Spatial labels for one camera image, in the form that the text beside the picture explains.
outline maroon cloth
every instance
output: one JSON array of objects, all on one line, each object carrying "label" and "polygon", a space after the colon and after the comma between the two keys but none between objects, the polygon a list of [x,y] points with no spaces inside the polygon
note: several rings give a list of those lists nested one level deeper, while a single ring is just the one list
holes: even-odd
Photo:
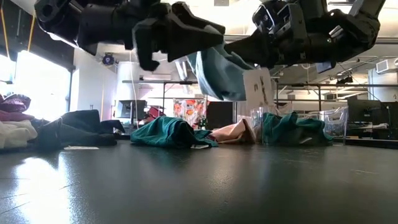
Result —
[{"label": "maroon cloth", "polygon": [[0,98],[0,110],[5,112],[24,112],[30,106],[30,98],[22,94],[13,94]]},{"label": "maroon cloth", "polygon": [[5,112],[0,110],[0,121],[25,121],[25,120],[33,120],[35,117],[28,114],[23,114],[20,112]]}]

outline bright window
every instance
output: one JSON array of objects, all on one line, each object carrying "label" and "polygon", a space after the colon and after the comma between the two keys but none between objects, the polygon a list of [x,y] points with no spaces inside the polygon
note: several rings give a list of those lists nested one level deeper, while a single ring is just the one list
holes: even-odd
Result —
[{"label": "bright window", "polygon": [[22,51],[16,66],[16,93],[32,99],[25,112],[53,121],[67,112],[70,72],[44,58]]},{"label": "bright window", "polygon": [[8,57],[0,55],[0,94],[8,96],[12,93],[12,85],[5,82],[14,81],[16,63]]}]

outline dark green cloth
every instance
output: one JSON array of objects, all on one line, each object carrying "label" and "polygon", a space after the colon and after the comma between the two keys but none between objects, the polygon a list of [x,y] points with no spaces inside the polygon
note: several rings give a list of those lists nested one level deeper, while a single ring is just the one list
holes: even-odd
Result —
[{"label": "dark green cloth", "polygon": [[264,113],[262,137],[268,144],[281,146],[324,146],[331,144],[333,140],[323,132],[324,127],[325,122],[317,119],[299,119],[296,112],[284,117]]},{"label": "dark green cloth", "polygon": [[182,119],[161,116],[134,131],[131,141],[135,144],[174,149],[189,149],[192,145],[218,146],[216,142],[206,138],[210,133],[211,131],[194,131]]}]

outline black monitor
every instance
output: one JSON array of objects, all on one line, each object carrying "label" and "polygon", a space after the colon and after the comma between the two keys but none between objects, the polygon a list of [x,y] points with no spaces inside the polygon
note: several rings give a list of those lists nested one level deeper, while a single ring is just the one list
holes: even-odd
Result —
[{"label": "black monitor", "polygon": [[146,106],[147,102],[145,100],[137,100],[138,116],[136,116],[136,101],[121,100],[118,103],[116,118],[131,118],[131,115],[133,114],[133,118],[140,121],[144,119],[144,116],[146,115],[146,112],[144,111]]},{"label": "black monitor", "polygon": [[223,128],[234,123],[233,102],[210,102],[206,110],[207,129]]},{"label": "black monitor", "polygon": [[348,99],[348,121],[385,123],[382,115],[381,102],[378,100]]},{"label": "black monitor", "polygon": [[137,120],[141,121],[145,118],[145,115],[147,114],[145,112],[145,107],[147,106],[147,102],[145,100],[137,100],[137,110],[136,110],[136,101],[133,100],[132,101],[132,109],[133,109],[133,114],[134,117]]}]

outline table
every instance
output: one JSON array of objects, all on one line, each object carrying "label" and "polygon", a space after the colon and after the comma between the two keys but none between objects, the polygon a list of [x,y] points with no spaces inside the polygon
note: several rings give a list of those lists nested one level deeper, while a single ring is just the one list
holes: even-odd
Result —
[{"label": "table", "polygon": [[398,151],[353,146],[0,154],[0,223],[395,223]]}]

